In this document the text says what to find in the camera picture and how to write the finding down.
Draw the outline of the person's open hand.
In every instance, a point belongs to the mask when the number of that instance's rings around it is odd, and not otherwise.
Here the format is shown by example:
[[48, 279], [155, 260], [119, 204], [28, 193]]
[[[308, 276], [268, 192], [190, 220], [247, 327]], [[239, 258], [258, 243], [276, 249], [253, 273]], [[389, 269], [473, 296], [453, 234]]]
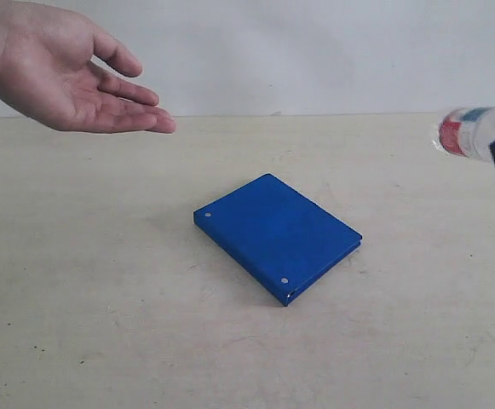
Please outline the person's open hand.
[[128, 48], [88, 17], [0, 1], [0, 100], [53, 130], [171, 134], [176, 122]]

